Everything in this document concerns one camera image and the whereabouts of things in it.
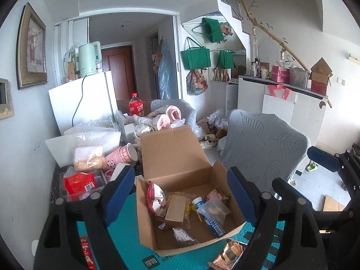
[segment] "chair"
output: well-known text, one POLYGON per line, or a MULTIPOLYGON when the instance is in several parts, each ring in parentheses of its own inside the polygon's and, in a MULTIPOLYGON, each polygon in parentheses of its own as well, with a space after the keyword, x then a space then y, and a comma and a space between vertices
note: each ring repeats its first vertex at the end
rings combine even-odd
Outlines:
POLYGON ((305 158, 309 139, 275 114, 232 110, 221 163, 236 166, 261 192, 274 194, 273 179, 288 182, 305 158))
POLYGON ((151 102, 150 108, 151 112, 154 112, 160 107, 166 105, 175 105, 181 111, 181 117, 185 119, 185 125, 189 125, 192 129, 194 129, 196 125, 196 110, 194 110, 190 104, 188 104, 185 100, 182 99, 155 99, 151 102))

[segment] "painting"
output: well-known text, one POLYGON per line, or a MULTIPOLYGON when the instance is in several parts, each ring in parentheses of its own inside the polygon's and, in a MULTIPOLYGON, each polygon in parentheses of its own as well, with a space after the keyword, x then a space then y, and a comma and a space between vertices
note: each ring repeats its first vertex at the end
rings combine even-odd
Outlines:
POLYGON ((17 41, 18 89, 47 83, 46 26, 30 3, 24 6, 17 41))

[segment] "wall switch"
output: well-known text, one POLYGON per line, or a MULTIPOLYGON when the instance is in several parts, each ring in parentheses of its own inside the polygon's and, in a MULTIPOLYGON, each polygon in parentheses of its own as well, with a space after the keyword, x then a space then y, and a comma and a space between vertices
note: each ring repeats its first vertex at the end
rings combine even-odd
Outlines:
POLYGON ((345 85, 345 80, 338 77, 338 83, 341 84, 341 85, 345 85))

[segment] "electric kettle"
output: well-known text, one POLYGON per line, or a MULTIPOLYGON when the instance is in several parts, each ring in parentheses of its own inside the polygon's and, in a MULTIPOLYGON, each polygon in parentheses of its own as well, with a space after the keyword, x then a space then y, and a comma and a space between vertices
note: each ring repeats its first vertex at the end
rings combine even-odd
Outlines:
POLYGON ((88 43, 79 47, 79 77, 98 73, 97 64, 102 60, 100 42, 88 43))

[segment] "qr code logo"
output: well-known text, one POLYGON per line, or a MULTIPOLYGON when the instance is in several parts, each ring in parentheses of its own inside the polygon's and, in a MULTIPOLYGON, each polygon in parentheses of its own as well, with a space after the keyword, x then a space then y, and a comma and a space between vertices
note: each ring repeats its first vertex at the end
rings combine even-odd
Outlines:
POLYGON ((146 257, 142 260, 143 264, 146 266, 147 269, 153 269, 160 265, 159 261, 156 260, 154 255, 146 257))

